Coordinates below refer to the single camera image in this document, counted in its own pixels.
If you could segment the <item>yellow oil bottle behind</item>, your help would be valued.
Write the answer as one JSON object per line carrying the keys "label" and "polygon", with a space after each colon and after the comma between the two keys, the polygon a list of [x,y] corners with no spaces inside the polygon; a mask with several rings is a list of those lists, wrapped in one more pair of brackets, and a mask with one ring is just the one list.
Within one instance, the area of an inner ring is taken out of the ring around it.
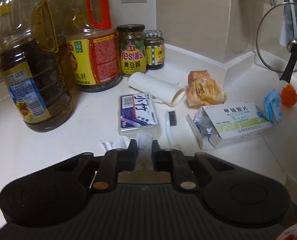
{"label": "yellow oil bottle behind", "polygon": [[56,0],[42,0],[36,11],[37,42],[40,48],[57,53],[64,80],[69,89],[76,83],[67,50],[63,14]]}

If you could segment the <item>soybean paste jar black lid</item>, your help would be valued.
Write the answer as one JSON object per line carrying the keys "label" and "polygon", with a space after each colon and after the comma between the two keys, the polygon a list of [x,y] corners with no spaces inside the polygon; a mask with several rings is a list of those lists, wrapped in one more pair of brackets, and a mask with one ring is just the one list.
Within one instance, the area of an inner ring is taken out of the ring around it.
{"label": "soybean paste jar black lid", "polygon": [[117,26],[120,67],[124,76],[146,72],[145,26],[124,24]]}

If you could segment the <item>orange plastic wrapper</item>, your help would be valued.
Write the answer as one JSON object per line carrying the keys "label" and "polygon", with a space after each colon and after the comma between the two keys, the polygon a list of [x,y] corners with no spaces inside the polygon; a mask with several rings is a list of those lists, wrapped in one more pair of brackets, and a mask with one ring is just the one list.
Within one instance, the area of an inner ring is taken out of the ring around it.
{"label": "orange plastic wrapper", "polygon": [[227,93],[210,77],[207,70],[189,73],[186,97],[190,107],[218,105],[227,101]]}

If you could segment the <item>open white medicine box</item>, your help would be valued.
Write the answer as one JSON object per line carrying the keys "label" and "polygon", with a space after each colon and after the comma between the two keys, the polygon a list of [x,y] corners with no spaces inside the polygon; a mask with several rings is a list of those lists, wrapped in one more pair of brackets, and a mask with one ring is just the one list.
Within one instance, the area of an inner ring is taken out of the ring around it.
{"label": "open white medicine box", "polygon": [[253,102],[202,106],[186,119],[202,150],[228,147],[262,137],[273,125]]}

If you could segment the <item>crumpled blue face mask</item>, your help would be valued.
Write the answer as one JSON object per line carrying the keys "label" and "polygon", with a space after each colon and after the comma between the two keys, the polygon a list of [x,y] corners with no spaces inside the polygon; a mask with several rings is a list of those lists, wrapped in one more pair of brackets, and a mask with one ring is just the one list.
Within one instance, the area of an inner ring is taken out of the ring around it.
{"label": "crumpled blue face mask", "polygon": [[259,116],[272,124],[279,124],[283,119],[281,97],[276,89],[271,90],[263,99],[263,109],[259,110]]}

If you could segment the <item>floss pick box blue label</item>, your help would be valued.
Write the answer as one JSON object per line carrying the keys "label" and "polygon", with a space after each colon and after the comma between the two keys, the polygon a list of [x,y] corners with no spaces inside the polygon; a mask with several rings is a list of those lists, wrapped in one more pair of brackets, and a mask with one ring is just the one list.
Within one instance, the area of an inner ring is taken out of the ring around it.
{"label": "floss pick box blue label", "polygon": [[153,139],[161,136],[161,124],[150,93],[120,96],[117,124],[119,134],[130,138],[135,138],[139,132],[150,133]]}

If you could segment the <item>small jar checkered lid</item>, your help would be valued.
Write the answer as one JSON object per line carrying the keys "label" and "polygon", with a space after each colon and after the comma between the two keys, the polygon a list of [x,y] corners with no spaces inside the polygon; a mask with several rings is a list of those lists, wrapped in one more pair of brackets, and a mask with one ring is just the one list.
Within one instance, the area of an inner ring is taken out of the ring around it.
{"label": "small jar checkered lid", "polygon": [[147,69],[156,70],[164,66],[164,39],[160,30],[146,30],[145,49]]}

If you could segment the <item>white cardboard tube roll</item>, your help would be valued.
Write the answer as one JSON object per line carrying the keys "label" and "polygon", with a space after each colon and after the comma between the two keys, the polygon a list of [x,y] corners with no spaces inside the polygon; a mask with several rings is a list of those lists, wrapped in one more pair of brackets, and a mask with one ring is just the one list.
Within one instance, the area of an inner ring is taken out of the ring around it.
{"label": "white cardboard tube roll", "polygon": [[136,72],[128,78],[128,85],[138,91],[150,93],[171,107],[177,105],[185,94],[184,89],[177,85],[140,72]]}

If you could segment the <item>orange mesh scrubber ball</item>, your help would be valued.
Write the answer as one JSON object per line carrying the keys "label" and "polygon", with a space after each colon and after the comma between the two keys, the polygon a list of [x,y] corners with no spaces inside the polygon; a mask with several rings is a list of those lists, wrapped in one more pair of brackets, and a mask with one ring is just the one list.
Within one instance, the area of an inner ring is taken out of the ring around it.
{"label": "orange mesh scrubber ball", "polygon": [[297,103],[297,92],[293,85],[288,84],[281,90],[281,103],[285,107],[292,107]]}

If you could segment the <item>dark oil bottle blue label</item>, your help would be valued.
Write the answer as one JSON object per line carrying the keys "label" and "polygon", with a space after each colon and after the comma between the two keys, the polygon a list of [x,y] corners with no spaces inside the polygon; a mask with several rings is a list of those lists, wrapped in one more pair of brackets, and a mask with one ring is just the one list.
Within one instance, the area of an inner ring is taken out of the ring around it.
{"label": "dark oil bottle blue label", "polygon": [[0,0],[0,72],[28,128],[48,132],[65,123],[73,101],[57,53],[37,42],[42,0]]}

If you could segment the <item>white toothbrush grey bristles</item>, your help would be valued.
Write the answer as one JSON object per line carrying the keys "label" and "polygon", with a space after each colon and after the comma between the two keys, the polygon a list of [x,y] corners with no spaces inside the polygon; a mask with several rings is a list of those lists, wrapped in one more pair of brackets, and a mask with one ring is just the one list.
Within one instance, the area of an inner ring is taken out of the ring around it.
{"label": "white toothbrush grey bristles", "polygon": [[165,112],[165,128],[167,140],[171,148],[176,150],[181,150],[180,146],[177,144],[176,140],[172,135],[172,127],[177,126],[177,117],[175,111],[166,111]]}

